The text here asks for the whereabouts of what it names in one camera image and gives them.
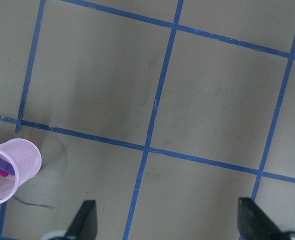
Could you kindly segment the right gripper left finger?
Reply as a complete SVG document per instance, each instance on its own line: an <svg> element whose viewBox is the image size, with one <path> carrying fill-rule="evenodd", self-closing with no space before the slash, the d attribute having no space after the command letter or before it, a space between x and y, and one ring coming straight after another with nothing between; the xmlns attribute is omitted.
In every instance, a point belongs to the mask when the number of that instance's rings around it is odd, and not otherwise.
<svg viewBox="0 0 295 240"><path fill-rule="evenodd" d="M96 201L85 200L66 230L64 240L95 240L98 234Z"/></svg>

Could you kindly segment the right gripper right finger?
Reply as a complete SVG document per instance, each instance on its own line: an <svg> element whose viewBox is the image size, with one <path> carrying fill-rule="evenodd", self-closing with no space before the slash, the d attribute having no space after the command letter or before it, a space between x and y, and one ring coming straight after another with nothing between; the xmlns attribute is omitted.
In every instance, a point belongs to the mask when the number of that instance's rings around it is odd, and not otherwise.
<svg viewBox="0 0 295 240"><path fill-rule="evenodd" d="M295 231L282 231L250 197L238 199L237 229L244 240L295 240Z"/></svg>

